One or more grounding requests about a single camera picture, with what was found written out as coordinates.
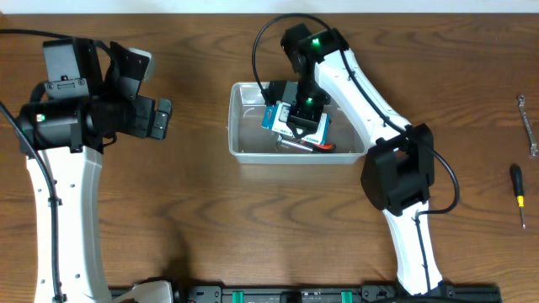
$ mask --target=wooden table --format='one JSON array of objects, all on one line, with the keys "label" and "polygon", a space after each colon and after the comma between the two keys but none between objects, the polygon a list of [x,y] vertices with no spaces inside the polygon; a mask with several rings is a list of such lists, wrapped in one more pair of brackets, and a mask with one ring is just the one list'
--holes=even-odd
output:
[{"label": "wooden table", "polygon": [[[166,274],[184,284],[360,284],[394,280],[386,220],[351,166],[240,165],[227,147],[231,86],[253,81],[250,53],[269,15],[3,16],[2,28],[114,40],[157,58],[141,94],[173,100],[165,141],[120,135],[106,148],[99,217],[111,285]],[[404,117],[427,123],[456,171],[462,200],[430,217],[438,267],[453,283],[496,283],[505,302],[539,290],[539,170],[515,96],[539,120],[539,16],[322,16],[349,41],[366,75]],[[296,79],[280,49],[289,20],[259,48],[264,80]],[[0,98],[13,113],[46,79],[40,37],[0,37]],[[108,65],[101,57],[103,68]],[[33,300],[34,197],[12,128],[0,119],[0,301]],[[527,229],[509,167],[522,166]],[[436,164],[432,205],[451,202]]]}]

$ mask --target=white background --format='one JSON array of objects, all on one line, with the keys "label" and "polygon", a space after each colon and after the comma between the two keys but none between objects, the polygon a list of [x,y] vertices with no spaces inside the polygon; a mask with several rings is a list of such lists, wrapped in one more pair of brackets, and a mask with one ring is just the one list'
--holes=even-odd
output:
[{"label": "white background", "polygon": [[0,0],[8,13],[539,13],[539,0]]}]

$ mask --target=yellow and black screwdriver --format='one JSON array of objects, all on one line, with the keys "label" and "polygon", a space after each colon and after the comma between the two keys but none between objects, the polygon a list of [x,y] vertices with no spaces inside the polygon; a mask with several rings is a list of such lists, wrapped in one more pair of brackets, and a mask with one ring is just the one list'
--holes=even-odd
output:
[{"label": "yellow and black screwdriver", "polygon": [[513,180],[513,191],[515,191],[515,197],[519,203],[522,228],[526,228],[526,222],[524,221],[524,188],[522,186],[522,171],[520,170],[520,166],[516,164],[511,165],[511,179]]}]

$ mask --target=white plastic bin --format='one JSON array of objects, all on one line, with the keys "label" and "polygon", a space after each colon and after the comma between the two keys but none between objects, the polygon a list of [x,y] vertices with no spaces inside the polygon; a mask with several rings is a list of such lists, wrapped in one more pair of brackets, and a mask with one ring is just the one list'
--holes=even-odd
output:
[{"label": "white plastic bin", "polygon": [[228,113],[228,148],[240,163],[257,164],[352,164],[366,154],[354,127],[332,100],[324,107],[331,125],[327,143],[337,146],[329,154],[311,154],[294,148],[275,148],[278,134],[260,125],[265,113],[264,98],[256,82],[232,86]]}]

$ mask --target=metal wrench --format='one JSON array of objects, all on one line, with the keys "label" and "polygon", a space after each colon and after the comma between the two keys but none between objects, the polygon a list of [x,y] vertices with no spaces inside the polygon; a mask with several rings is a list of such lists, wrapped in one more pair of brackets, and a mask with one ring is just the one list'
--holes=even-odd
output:
[{"label": "metal wrench", "polygon": [[539,155],[539,151],[537,150],[536,137],[531,132],[531,125],[530,125],[530,122],[528,122],[528,118],[526,117],[526,109],[524,108],[524,102],[526,101],[526,98],[524,97],[524,95],[520,95],[518,97],[518,100],[519,100],[520,115],[522,115],[524,126],[526,127],[528,137],[530,138],[530,153],[532,157],[537,157],[537,155]]}]

